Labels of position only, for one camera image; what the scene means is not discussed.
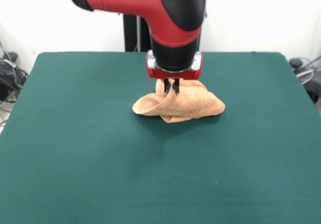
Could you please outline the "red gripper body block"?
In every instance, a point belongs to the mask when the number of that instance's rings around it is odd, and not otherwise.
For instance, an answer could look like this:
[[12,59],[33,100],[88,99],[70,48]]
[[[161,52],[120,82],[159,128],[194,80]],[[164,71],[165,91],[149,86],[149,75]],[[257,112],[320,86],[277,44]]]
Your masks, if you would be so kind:
[[146,68],[150,78],[164,79],[164,78],[181,78],[186,80],[197,80],[199,79],[203,69],[203,54],[197,52],[194,55],[191,66],[178,72],[170,72],[161,69],[152,52],[147,52],[146,55]]

